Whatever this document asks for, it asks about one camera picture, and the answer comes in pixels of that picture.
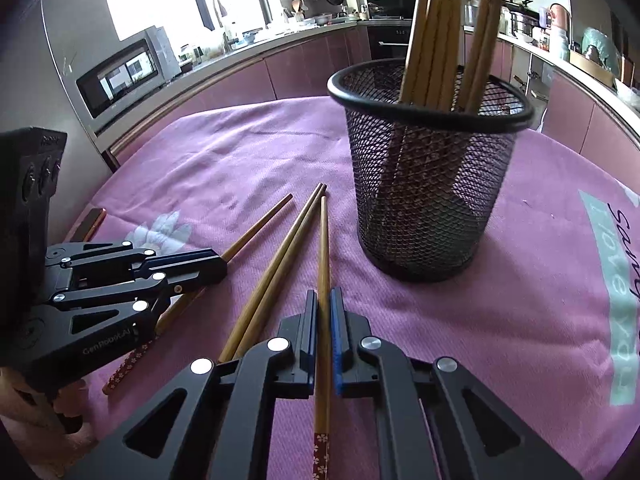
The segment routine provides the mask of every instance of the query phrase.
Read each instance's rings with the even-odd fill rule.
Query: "oven door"
[[[409,36],[411,26],[387,27],[384,25],[367,27],[371,59],[386,59],[389,57],[405,58],[409,50]]]

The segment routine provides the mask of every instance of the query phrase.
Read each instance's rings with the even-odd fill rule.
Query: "mesh cup rim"
[[[513,115],[478,116],[461,112],[438,112],[425,107],[387,103],[369,99],[347,89],[343,81],[352,73],[390,64],[404,65],[402,58],[377,59],[350,66],[333,74],[327,82],[330,96],[345,108],[391,122],[421,126],[433,130],[470,134],[514,134],[529,128],[534,109],[525,95],[513,85],[490,75],[489,81],[516,97],[523,110]]]

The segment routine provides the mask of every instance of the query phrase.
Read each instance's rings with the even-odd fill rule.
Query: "microwave oven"
[[[149,27],[123,40],[117,51],[65,88],[78,118],[99,136],[108,124],[180,73],[163,27]]]

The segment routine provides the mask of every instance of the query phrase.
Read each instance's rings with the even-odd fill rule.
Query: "white flower pattern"
[[[180,211],[161,214],[149,229],[146,222],[127,234],[125,240],[135,248],[153,249],[157,255],[177,253],[191,236],[191,225],[182,224],[175,228]]]

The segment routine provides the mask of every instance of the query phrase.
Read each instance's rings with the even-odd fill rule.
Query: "person's hand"
[[[22,456],[43,479],[62,476],[95,445],[87,423],[77,433],[66,434],[56,415],[79,416],[86,400],[84,380],[62,388],[51,406],[20,374],[0,368],[0,419]]]

